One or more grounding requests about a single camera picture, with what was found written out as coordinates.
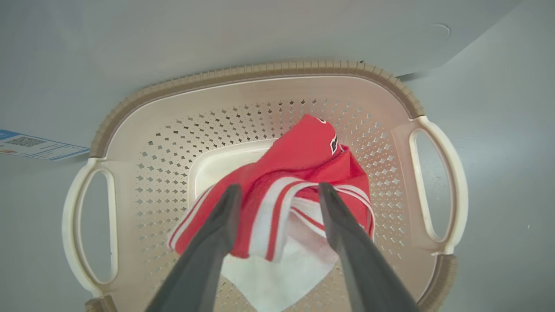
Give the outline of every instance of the basket hole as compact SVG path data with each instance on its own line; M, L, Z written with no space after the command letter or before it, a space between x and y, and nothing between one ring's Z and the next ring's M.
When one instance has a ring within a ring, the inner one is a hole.
M103 174L96 174L93 177L85 194L81 233L83 249L92 271L100 281L108 281L112 275L112 263L110 260L108 183Z
M432 227L439 237L444 237L451 214L451 191L446 169L437 149L425 133L417 133L416 147Z

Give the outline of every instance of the red stripe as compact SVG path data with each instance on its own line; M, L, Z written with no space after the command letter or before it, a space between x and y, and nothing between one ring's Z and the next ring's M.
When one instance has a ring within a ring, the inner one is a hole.
M189 211L189 213L187 214L187 216L185 217L185 219L183 219L183 221L181 221L181 223L179 223L179 225L175 228L175 231L173 232L173 234L171 235L170 238L170 242L169 245L171 246L171 243L173 242L175 235L177 234L177 232L179 231L179 228L181 228L181 226L187 221L187 219L189 219L189 217L191 216L191 214L193 213L193 211L195 211L196 206L200 203L201 198L204 196L204 194L206 192L208 192L210 188L204 190L204 192L200 195L199 199L196 201L195 205L193 206L193 208L191 209L191 211Z
M298 210L295 207L291 207L291 209L293 209L294 211L296 211L298 214L300 214L303 218L305 218L308 222L312 223L315 227L321 229L322 231L324 230L324 226L320 223L318 223L316 220L314 220L313 218L307 216L306 214L304 214L302 211Z
M281 213L281 206L283 203L283 198L285 194L295 185L299 183L306 183L306 181L296 181L293 182L281 190L281 193L277 197L276 203L274 205L274 211L272 214L272 227L270 229L270 241L268 242L268 251L266 252L266 260L273 261L275 248L276 248L276 238L278 236L278 227L279 227L279 216Z

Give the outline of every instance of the gray floor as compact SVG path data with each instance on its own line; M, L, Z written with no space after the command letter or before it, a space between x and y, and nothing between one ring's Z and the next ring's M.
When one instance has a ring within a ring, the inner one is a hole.
M552 310L554 21L553 1L524 1L443 67L404 77L453 141L470 189L468 224L455 251L459 274L444 311ZM121 92L98 87L107 97ZM79 114L99 124L96 111ZM441 165L428 159L428 199L441 231L447 194L441 179L431 179L442 176ZM80 311L90 298L70 272L60 239L63 200L84 161L0 155L2 310ZM94 200L105 198L103 192L102 183L95 183L85 208L105 207ZM107 258L99 256L107 254L106 211L88 211L85 247L94 265L106 268Z

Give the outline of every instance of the red cloth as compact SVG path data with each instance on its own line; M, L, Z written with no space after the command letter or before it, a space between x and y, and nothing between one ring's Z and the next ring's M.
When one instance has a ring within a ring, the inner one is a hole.
M292 212L310 230L325 237L319 182L334 186L371 238L374 216L366 173L348 147L337 142L333 126L304 115L252 164L245 165L205 190L172 231L169 246L181 254L202 227L222 194L238 183L243 191L239 230L232 255L250 254L279 261L286 223Z

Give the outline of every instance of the woven rim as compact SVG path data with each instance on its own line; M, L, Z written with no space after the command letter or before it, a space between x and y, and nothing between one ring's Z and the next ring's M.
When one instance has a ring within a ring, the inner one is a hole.
M410 119L425 115L420 101L416 99L405 84L385 70L369 64L341 61L303 61L240 66L172 79L150 85L128 96L106 116L100 125L92 141L90 157L105 157L113 135L125 119L135 110L155 100L231 83L310 76L347 76L369 80L387 89L395 96ZM437 257L436 270L430 285L418 301L418 305L423 311L437 311L441 307L453 285L456 271L457 258L454 255L439 255Z

